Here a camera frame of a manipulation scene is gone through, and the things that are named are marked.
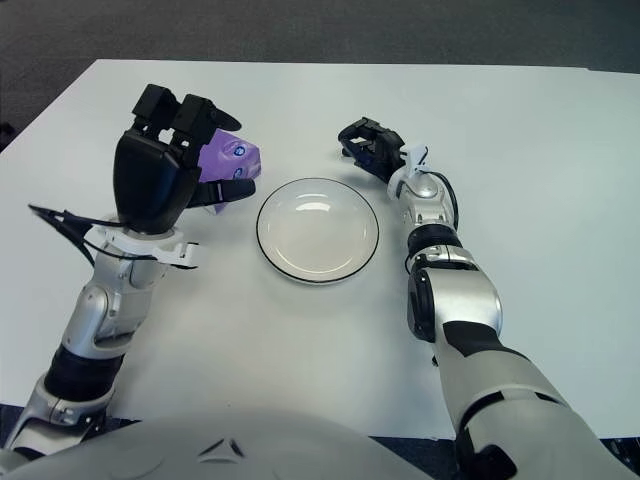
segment white table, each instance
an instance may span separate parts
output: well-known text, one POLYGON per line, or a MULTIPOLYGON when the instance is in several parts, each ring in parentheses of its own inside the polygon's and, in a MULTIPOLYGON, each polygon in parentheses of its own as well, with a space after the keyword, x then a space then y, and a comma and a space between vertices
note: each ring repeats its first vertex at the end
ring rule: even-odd
POLYGON ((206 258, 158 287, 115 415, 262 405, 372 435, 453 435, 430 347, 406 326, 399 219, 339 155, 337 132, 366 114, 427 142, 449 176, 462 241, 502 297, 503 342, 598 435, 640 434, 640 77, 582 69, 97 61, 0 156, 0 401, 26 402, 91 273, 26 204, 114 211, 115 145, 149 82, 240 119, 263 174, 251 199, 179 221, 206 258), (353 186, 378 215, 376 255, 342 284, 293 283, 257 248, 263 200, 304 176, 353 186))

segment purple object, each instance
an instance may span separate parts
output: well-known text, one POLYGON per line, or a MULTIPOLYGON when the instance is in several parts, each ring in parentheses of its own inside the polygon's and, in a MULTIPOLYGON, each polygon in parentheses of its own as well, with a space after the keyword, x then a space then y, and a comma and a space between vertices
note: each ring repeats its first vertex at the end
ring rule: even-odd
MULTIPOLYGON (((216 130, 211 143, 200 150, 198 165, 202 168, 200 182, 256 178, 260 175, 260 149, 224 130, 216 130)), ((226 203, 213 205, 220 213, 226 203)))

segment black cable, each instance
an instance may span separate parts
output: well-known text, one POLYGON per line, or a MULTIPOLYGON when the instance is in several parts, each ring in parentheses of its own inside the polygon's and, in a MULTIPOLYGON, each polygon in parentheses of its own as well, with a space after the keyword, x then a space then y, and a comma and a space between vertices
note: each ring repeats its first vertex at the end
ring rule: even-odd
MULTIPOLYGON (((427 158, 427 155, 429 155, 429 147, 425 145, 424 155, 422 155, 422 157, 420 158, 418 165, 424 164, 424 160, 425 158, 427 158)), ((449 192, 449 197, 451 197, 451 205, 453 206, 453 228, 454 230, 458 230, 458 221, 460 220, 460 215, 458 213, 458 200, 456 199, 456 194, 453 191, 453 187, 449 183, 449 180, 447 179, 447 177, 444 176, 444 173, 431 172, 431 171, 429 173, 438 177, 442 181, 442 183, 444 183, 444 186, 449 192)))
MULTIPOLYGON (((50 208, 37 207, 35 205, 29 205, 29 207, 32 210, 34 210, 38 215, 62 217, 63 220, 67 220, 67 221, 71 221, 71 222, 88 223, 90 225, 100 225, 100 226, 103 226, 103 227, 116 227, 116 228, 122 228, 122 227, 126 226, 124 223, 121 223, 121 222, 111 222, 111 221, 108 221, 108 220, 99 220, 97 218, 80 217, 78 215, 74 215, 73 213, 71 213, 71 212, 69 212, 67 210, 65 210, 64 212, 59 212, 57 210, 52 210, 50 208)), ((117 253, 112 253, 112 252, 109 252, 108 250, 105 250, 104 248, 98 247, 97 245, 95 245, 94 243, 91 243, 89 240, 87 240, 83 236, 78 235, 73 230, 67 229, 67 231, 79 243, 87 245, 88 247, 91 247, 95 251, 103 253, 104 255, 106 255, 108 257, 117 258, 117 259, 120 259, 120 260, 158 260, 153 255, 131 255, 131 256, 130 255, 118 255, 117 253)), ((89 263, 91 264, 92 267, 95 267, 95 263, 96 262, 95 262, 94 259, 87 258, 87 260, 89 261, 89 263)), ((190 266, 185 266, 185 265, 174 265, 174 264, 171 264, 171 266, 179 268, 179 269, 182 269, 182 270, 193 270, 195 268, 198 268, 198 267, 190 267, 190 266)))
POLYGON ((453 187, 449 183, 447 177, 444 176, 443 173, 440 172, 429 172, 431 175, 438 177, 444 186, 447 188, 449 192, 449 197, 451 198, 451 205, 453 206, 453 228, 454 230, 458 230, 458 221, 460 220, 460 214, 458 213, 458 200, 456 199, 456 193, 453 191, 453 187))
POLYGON ((74 221, 80 223, 90 223, 91 225, 101 225, 103 227, 125 227, 126 225, 122 222, 111 222, 109 220, 100 220, 97 218, 90 217, 80 217, 78 215, 74 215, 73 213, 65 210, 64 212, 59 212, 57 210, 52 210, 51 208, 38 207, 36 205, 29 204, 29 208, 34 210, 39 214, 46 214, 47 216, 61 217, 63 220, 74 221))

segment gray carpet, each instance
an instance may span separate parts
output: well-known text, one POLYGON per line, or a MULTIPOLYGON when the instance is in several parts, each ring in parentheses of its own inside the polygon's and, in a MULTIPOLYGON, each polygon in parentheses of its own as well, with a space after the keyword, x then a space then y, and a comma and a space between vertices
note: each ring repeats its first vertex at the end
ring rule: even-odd
POLYGON ((640 72, 638 0, 0 0, 19 130, 96 58, 478 63, 640 72))

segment robot forearm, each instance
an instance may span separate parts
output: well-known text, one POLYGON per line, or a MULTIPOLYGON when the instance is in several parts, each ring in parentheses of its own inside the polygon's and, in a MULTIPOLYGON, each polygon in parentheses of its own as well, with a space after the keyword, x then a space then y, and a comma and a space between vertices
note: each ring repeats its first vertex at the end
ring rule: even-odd
POLYGON ((480 479, 635 478, 536 366, 500 343, 496 289, 441 212, 412 225, 408 319, 433 344, 461 467, 480 479))
MULTIPOLYGON (((107 252, 123 256, 114 247, 107 252)), ((38 380, 6 448, 51 454, 100 428, 124 355, 167 268, 98 253, 51 367, 38 380)))

